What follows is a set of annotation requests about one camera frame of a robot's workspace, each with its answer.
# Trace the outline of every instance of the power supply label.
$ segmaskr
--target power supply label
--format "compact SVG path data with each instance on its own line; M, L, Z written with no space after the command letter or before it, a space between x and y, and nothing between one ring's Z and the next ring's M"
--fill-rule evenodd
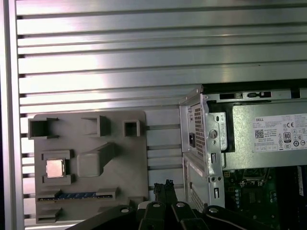
M253 137L255 152L307 149L307 114L256 117Z

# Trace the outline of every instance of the motherboard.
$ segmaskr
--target motherboard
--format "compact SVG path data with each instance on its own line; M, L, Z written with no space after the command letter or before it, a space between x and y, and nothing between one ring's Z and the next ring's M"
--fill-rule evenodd
M274 168L224 171L225 206L280 229Z

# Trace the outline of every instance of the rectangular slot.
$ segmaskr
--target rectangular slot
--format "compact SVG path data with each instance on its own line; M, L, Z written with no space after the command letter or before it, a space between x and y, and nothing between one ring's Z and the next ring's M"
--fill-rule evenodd
M260 93L259 93L259 97L260 97L260 98L272 97L272 93L271 93L270 91L268 91L268 92L260 92Z
M215 188L215 189L214 189L214 198L215 198L215 199L220 198L220 191L219 191L219 188Z
M29 119L29 139L49 139L58 138L51 131L52 121L57 121L57 118L44 118L41 120Z
M243 98L243 93L241 92L220 94L220 100L242 99L242 98Z
M141 135L140 121L128 120L124 121L124 136L125 137L139 137Z
M37 222L39 224L52 224L55 223L57 219L55 217L47 217L47 218L37 218Z
M216 164L216 154L215 153L211 153L211 163Z
M291 98L292 99L301 98L301 91L300 91L300 89L291 89Z

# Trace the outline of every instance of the screw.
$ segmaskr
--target screw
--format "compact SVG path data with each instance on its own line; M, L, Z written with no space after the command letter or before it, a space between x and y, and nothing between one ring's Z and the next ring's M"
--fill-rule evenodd
M209 132L209 136L212 138L212 139L215 139L217 137L217 131L215 129L211 130Z
M122 210L121 210L121 212L123 212L123 213L127 213L127 212L129 212L129 209L124 208L124 209L122 209Z
M217 213L219 210L217 210L216 208L214 208L214 207L211 207L210 209L209 209L209 212L211 212L211 213Z
M181 202L179 202L179 203L177 203L177 205L176 205L177 207L184 207L185 206L185 204L183 204L183 203L181 203Z

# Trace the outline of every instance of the perforated metal panel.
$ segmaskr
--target perforated metal panel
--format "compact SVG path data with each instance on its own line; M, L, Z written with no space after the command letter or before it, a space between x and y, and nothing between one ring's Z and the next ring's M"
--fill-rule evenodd
M191 199L192 203L195 205L195 208L199 212L203 213L208 205L201 200L194 188L191 189Z
M198 156L203 158L205 154L205 136L203 126L203 113L200 106L194 107L194 120L195 120L195 145Z

